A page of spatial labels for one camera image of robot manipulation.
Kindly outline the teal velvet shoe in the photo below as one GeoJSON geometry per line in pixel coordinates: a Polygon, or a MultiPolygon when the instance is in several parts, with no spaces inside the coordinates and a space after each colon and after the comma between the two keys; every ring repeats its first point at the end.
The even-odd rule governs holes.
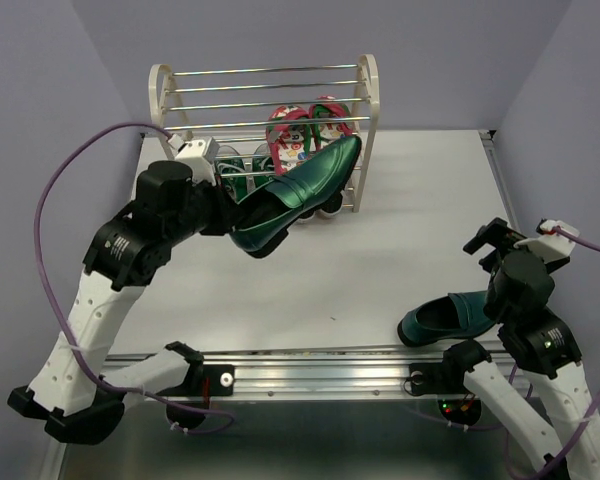
{"type": "Polygon", "coordinates": [[[409,311],[397,326],[401,342],[421,347],[476,338],[496,325],[484,313],[485,291],[448,293],[409,311]]]}
{"type": "Polygon", "coordinates": [[[242,218],[230,232],[231,240],[253,258],[270,255],[301,215],[316,210],[343,190],[361,150],[360,137],[341,138],[257,187],[238,203],[242,218]]]}

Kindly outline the cream shoe rack chrome bars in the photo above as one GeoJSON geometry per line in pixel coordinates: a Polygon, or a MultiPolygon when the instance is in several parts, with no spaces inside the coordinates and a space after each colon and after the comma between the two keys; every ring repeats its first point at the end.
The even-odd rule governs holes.
{"type": "Polygon", "coordinates": [[[361,208],[380,116],[379,71],[371,54],[356,62],[319,66],[175,71],[152,66],[148,78],[150,116],[154,123],[190,140],[212,136],[242,157],[248,193],[254,188],[251,159],[267,144],[270,115],[282,105],[297,105],[309,114],[320,96],[346,103],[362,150],[343,193],[343,209],[361,208]]]}

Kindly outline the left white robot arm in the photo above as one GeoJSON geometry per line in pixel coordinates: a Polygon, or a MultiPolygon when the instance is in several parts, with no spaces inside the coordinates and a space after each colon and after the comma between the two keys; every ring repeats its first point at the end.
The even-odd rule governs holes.
{"type": "Polygon", "coordinates": [[[131,307],[173,248],[198,232],[226,232],[231,199],[212,166],[156,161],[136,180],[136,196],[95,233],[78,293],[39,374],[10,393],[8,405],[65,444],[97,445],[124,413],[150,398],[166,405],[172,427],[192,433],[210,415],[203,355],[175,341],[111,378],[101,369],[131,307]]]}

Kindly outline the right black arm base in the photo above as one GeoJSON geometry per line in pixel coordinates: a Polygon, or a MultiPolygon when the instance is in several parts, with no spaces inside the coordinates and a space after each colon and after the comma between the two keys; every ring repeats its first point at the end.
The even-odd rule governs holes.
{"type": "Polygon", "coordinates": [[[442,363],[411,363],[403,389],[412,397],[433,395],[441,418],[452,425],[473,427],[482,416],[481,401],[442,363]]]}

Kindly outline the pink flip-flop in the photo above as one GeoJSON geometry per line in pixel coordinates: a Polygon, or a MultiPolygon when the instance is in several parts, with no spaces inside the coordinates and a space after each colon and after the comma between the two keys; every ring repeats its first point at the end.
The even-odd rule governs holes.
{"type": "Polygon", "coordinates": [[[308,123],[300,123],[308,119],[308,112],[297,105],[279,106],[270,115],[273,124],[266,127],[266,137],[276,174],[284,174],[308,158],[313,134],[308,123]]]}
{"type": "Polygon", "coordinates": [[[351,122],[344,121],[350,117],[350,109],[346,103],[337,101],[334,96],[325,95],[316,99],[309,108],[311,119],[328,119],[328,122],[311,124],[314,145],[317,151],[328,144],[355,134],[351,122]]]}

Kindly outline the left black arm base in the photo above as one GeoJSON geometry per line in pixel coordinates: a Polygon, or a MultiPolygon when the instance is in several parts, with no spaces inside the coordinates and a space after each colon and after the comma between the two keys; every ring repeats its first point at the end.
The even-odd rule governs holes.
{"type": "MultiPolygon", "coordinates": [[[[213,397],[229,397],[233,395],[235,366],[232,364],[206,364],[204,356],[182,342],[166,345],[168,351],[179,354],[188,364],[183,380],[175,386],[160,391],[167,397],[200,398],[200,401],[185,402],[192,408],[209,410],[213,397]]],[[[200,425],[206,416],[189,413],[172,406],[166,407],[166,417],[173,426],[183,432],[200,433],[200,425]]]]}

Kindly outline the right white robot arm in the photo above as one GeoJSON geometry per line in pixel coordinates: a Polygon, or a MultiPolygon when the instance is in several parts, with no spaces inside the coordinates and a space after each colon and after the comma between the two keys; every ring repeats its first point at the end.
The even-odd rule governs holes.
{"type": "Polygon", "coordinates": [[[518,443],[536,479],[600,479],[600,390],[588,386],[575,336],[548,301],[553,272],[565,266],[579,232],[545,220],[534,238],[496,218],[464,246],[468,254],[489,245],[480,266],[488,273],[484,312],[544,410],[538,412],[507,380],[475,340],[443,354],[440,378],[452,390],[476,395],[518,443]]]}

